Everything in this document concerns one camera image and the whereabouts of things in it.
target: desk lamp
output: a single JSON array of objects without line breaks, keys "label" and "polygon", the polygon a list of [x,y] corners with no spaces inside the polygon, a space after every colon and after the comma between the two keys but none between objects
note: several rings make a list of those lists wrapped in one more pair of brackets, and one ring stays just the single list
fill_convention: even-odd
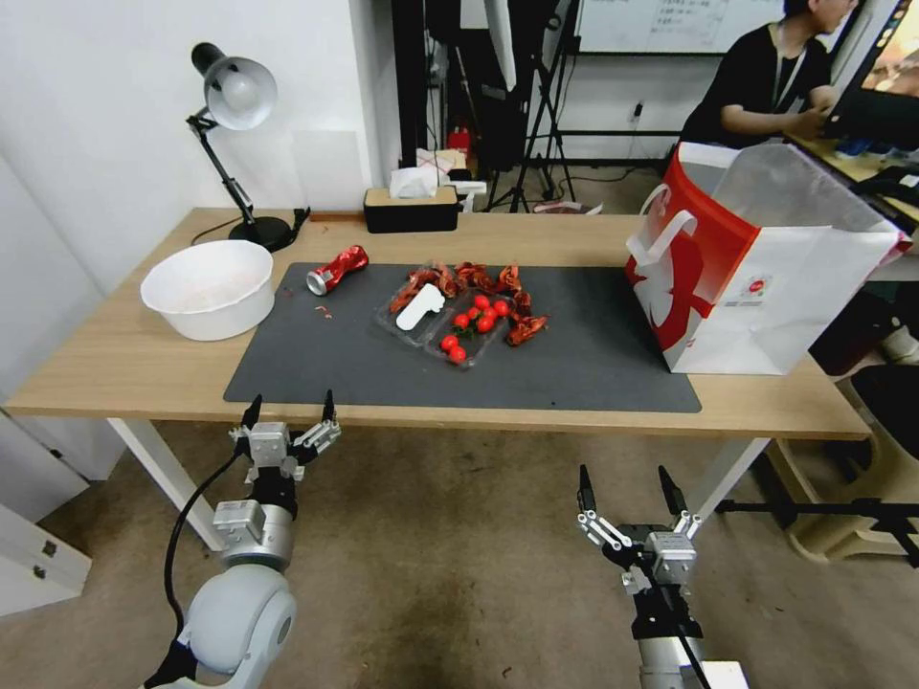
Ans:
[{"label": "desk lamp", "polygon": [[274,252],[290,244],[296,234],[276,217],[253,217],[252,201],[233,177],[227,174],[211,145],[208,132],[216,126],[241,131],[259,126],[278,99],[278,86],[271,72],[244,57],[226,57],[212,43],[198,43],[191,62],[204,77],[204,102],[186,122],[217,168],[223,186],[242,213],[242,222],[230,231],[231,239],[248,239]]}]

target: clear plastic tray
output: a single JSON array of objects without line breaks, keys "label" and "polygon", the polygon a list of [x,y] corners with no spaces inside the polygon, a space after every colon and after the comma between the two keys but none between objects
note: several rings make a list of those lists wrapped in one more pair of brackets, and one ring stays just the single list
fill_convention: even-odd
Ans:
[{"label": "clear plastic tray", "polygon": [[418,324],[414,328],[411,330],[403,330],[395,324],[395,319],[402,312],[402,309],[399,309],[395,313],[390,313],[390,303],[396,298],[399,292],[402,291],[402,287],[404,286],[404,284],[400,285],[399,289],[392,293],[392,296],[374,312],[373,316],[376,322],[389,330],[406,345],[421,347],[431,339],[435,327],[443,319],[444,312],[447,311],[450,302],[453,300],[447,300],[443,308],[440,309],[440,313],[428,311],[428,313],[418,321]]},{"label": "clear plastic tray", "polygon": [[424,350],[433,356],[449,361],[447,352],[440,348],[440,341],[447,335],[456,335],[459,338],[459,346],[466,350],[466,360],[462,364],[455,365],[459,368],[473,367],[476,362],[482,358],[484,352],[495,340],[501,340],[509,328],[507,318],[495,319],[495,326],[486,333],[480,333],[472,323],[466,329],[465,333],[459,333],[453,326],[453,319],[457,314],[466,313],[475,305],[477,295],[485,295],[488,300],[494,303],[496,300],[505,301],[508,306],[513,307],[514,301],[508,297],[499,295],[487,295],[479,290],[467,290],[453,300],[447,300],[443,307],[443,312],[434,327],[429,333],[428,339],[424,344]]},{"label": "clear plastic tray", "polygon": [[[419,266],[419,269],[428,267],[430,266]],[[374,320],[406,345],[423,348],[423,351],[427,354],[447,362],[449,357],[445,351],[440,349],[440,341],[447,335],[457,334],[454,331],[453,319],[457,314],[466,313],[472,308],[476,296],[484,294],[484,292],[475,289],[466,290],[455,299],[446,300],[446,303],[444,303],[439,313],[432,313],[429,311],[412,330],[407,331],[402,330],[395,324],[395,319],[398,317],[401,309],[395,313],[390,312],[392,300],[396,298],[406,284],[407,282],[404,282],[399,285],[399,288],[392,293],[386,302],[374,311]],[[498,295],[486,296],[492,302],[495,300],[506,301],[507,304],[513,308],[513,300],[508,297]],[[508,328],[507,318],[502,318],[496,319],[495,326],[487,333],[479,333],[476,331],[475,325],[473,324],[469,327],[470,332],[464,335],[458,334],[459,344],[466,350],[466,360],[462,364],[457,365],[457,368],[467,369],[474,366],[482,357],[488,345],[497,338],[503,338]]]}]

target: red and white bag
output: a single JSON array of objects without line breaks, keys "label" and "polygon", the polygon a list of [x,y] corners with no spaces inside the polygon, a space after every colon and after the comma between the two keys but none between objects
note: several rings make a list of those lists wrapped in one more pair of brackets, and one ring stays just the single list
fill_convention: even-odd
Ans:
[{"label": "red and white bag", "polygon": [[868,275],[908,247],[784,144],[680,144],[641,213],[626,275],[682,373],[788,373]]}]

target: lamp base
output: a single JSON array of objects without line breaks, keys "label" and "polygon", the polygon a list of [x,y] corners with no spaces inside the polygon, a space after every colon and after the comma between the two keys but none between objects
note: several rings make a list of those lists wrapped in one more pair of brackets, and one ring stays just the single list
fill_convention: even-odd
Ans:
[{"label": "lamp base", "polygon": [[275,217],[258,217],[254,225],[239,223],[230,230],[230,239],[246,239],[270,252],[283,249],[294,241],[290,225]]}]

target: white plastic utensil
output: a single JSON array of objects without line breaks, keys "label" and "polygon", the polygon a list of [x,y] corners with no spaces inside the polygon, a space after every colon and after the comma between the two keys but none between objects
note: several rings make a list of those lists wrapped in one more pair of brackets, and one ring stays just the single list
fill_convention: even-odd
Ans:
[{"label": "white plastic utensil", "polygon": [[421,288],[421,291],[415,295],[415,298],[409,302],[409,305],[402,309],[396,319],[395,324],[402,330],[408,332],[413,329],[428,311],[440,313],[446,299],[440,294],[430,282]]}]

